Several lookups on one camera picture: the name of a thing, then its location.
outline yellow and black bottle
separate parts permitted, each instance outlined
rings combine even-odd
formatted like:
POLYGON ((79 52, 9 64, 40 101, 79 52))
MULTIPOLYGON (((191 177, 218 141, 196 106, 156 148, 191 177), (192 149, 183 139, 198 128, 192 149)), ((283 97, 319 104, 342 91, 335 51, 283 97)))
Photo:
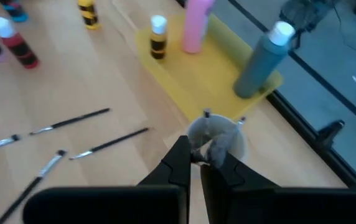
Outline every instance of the yellow and black bottle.
POLYGON ((98 14, 95 9, 94 0, 78 0, 78 7, 84 18, 84 23, 88 29, 99 28, 98 14))
POLYGON ((166 56, 167 19, 162 16, 152 16, 151 55, 162 60, 166 56))

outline paintbrush handle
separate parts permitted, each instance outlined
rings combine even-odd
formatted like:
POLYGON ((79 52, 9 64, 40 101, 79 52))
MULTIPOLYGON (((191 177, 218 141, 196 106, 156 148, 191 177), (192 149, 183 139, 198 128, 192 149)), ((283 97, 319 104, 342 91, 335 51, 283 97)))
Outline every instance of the paintbrush handle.
POLYGON ((105 108, 103 110, 99 110, 99 111, 92 112, 92 113, 89 113, 89 114, 84 114, 84 115, 81 115, 81 116, 76 117, 76 118, 68 119, 67 121, 61 121, 59 123, 53 124, 53 125, 51 125, 51 127, 59 128, 59 127, 62 127, 62 126, 65 126, 65 125, 68 125, 68 124, 71 124, 71 123, 74 123, 74 122, 77 122, 77 121, 81 121, 81 120, 83 120, 85 118, 90 118, 90 117, 96 116, 98 114, 106 113, 109 110, 110 110, 110 108, 105 108))
POLYGON ((18 208, 18 206, 23 202, 23 200, 32 192, 34 187, 39 184, 39 182, 42 180, 42 177, 36 177, 27 187, 24 189, 24 191, 21 193, 21 195, 14 201, 14 203, 4 212, 4 214, 0 217, 0 224, 4 223, 13 213, 14 211, 18 208))
POLYGON ((121 142, 121 141, 124 141, 127 138, 131 138, 131 137, 133 137, 133 136, 135 136, 137 134, 141 134, 142 132, 145 132, 147 130, 149 130, 149 128, 144 128, 144 129, 141 129, 139 131, 133 132, 131 134, 127 134, 126 136, 123 136, 123 137, 120 137, 118 139, 112 140, 110 142, 104 143, 104 144, 102 144, 100 146, 93 147, 92 149, 90 149, 90 151, 91 152, 96 152, 96 151, 98 151, 100 149, 103 149, 103 148, 109 147, 109 146, 111 146, 113 144, 116 144, 117 142, 121 142))

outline paintbrush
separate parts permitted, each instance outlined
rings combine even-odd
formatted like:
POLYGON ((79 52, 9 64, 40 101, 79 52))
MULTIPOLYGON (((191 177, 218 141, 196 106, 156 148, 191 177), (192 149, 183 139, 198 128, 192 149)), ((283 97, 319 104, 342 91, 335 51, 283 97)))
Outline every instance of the paintbrush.
POLYGON ((18 208, 18 206, 23 202, 23 200, 33 191, 34 187, 37 186, 41 180, 47 175, 47 173, 53 168, 53 166, 58 163, 58 161, 63 158, 66 154, 64 150, 58 150, 56 155, 47 163, 47 165, 42 168, 37 177, 24 189, 20 196, 12 203, 12 205, 4 212, 0 217, 0 224, 4 223, 12 213, 18 208))
POLYGON ((20 139, 21 139, 21 137, 19 135, 14 134, 9 138, 0 140, 0 147, 1 146, 5 146, 5 145, 10 144, 10 143, 13 143, 13 142, 16 142, 16 141, 19 141, 20 139))
POLYGON ((90 154, 93 154, 96 151, 99 151, 99 150, 104 149, 106 147, 112 146, 112 145, 116 144, 117 142, 124 141, 125 139, 131 138, 131 137, 133 137, 133 136, 135 136, 137 134, 141 134, 141 133, 143 133, 143 132, 145 132, 147 130, 149 130, 149 128, 143 128, 143 129, 141 129, 139 131, 133 132, 131 134, 127 134, 127 135, 122 136, 122 137, 120 137, 118 139, 114 139, 114 140, 112 140, 110 142, 106 142, 106 143, 104 143, 104 144, 102 144, 100 146, 93 147, 93 148, 91 148, 91 149, 89 149, 89 150, 87 150, 87 151, 85 151, 85 152, 83 152, 81 154, 78 154, 76 156, 70 157, 68 159, 74 160, 74 159, 78 159, 78 158, 82 158, 82 157, 88 156, 90 154))
POLYGON ((41 128, 38 131, 33 131, 33 132, 29 133, 29 135, 39 134, 39 133, 42 133, 44 131, 50 131, 50 130, 53 130, 53 129, 56 129, 56 128, 60 128, 62 126, 65 126, 65 125, 68 125, 68 124, 72 124, 72 123, 75 123, 77 121, 82 121, 84 119, 90 118, 92 116, 96 116, 98 114, 106 113, 109 110, 110 110, 110 108, 105 108, 103 110, 99 110, 99 111, 92 112, 92 113, 89 113, 89 114, 84 114, 84 115, 78 116, 76 118, 68 119, 66 121, 61 121, 59 123, 56 123, 56 124, 41 128))

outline gray paint bottle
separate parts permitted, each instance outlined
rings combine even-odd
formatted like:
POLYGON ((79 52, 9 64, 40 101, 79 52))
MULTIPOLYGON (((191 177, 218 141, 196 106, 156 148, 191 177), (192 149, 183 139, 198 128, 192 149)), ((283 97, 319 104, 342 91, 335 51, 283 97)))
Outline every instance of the gray paint bottle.
POLYGON ((294 28, 278 21, 273 29, 258 41, 246 67, 236 80, 233 90, 241 98, 252 97, 290 50, 294 28))

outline black cable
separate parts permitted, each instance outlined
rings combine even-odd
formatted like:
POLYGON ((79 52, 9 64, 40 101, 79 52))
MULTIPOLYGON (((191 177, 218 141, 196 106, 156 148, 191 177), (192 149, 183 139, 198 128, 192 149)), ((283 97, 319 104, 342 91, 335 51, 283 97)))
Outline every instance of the black cable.
POLYGON ((339 12, 337 11, 337 9, 335 8, 335 6, 333 7, 334 11, 335 11, 335 14, 339 20, 339 23, 340 23, 340 34, 341 34, 341 38, 342 38, 342 41, 344 43, 344 45, 346 45, 347 47, 349 47, 350 49, 356 51, 356 48, 355 47, 352 47, 350 44, 347 43, 347 41, 345 40, 345 35, 344 33, 342 32, 342 20, 341 20, 341 17, 339 15, 339 12))

